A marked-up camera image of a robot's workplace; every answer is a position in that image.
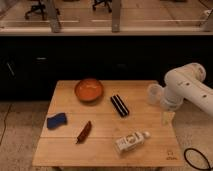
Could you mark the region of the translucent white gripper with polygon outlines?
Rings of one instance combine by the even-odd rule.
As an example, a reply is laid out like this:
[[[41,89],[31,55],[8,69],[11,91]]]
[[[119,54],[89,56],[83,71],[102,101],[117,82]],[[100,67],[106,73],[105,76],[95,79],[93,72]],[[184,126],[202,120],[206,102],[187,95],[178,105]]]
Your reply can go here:
[[[150,84],[147,88],[148,103],[151,105],[157,105],[163,96],[163,91],[164,88],[161,85],[157,83]],[[162,124],[163,125],[171,124],[174,116],[175,116],[174,111],[165,111],[162,115]]]

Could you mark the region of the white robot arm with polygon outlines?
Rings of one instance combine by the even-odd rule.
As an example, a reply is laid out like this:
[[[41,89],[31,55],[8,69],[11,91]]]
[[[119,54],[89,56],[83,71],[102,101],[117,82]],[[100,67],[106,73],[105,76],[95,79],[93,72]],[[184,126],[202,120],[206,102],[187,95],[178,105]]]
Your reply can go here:
[[[162,123],[166,114],[175,113],[188,100],[213,117],[213,88],[203,81],[206,70],[199,63],[189,63],[169,70],[164,76],[165,86],[151,83],[147,87],[147,102],[163,109]]]

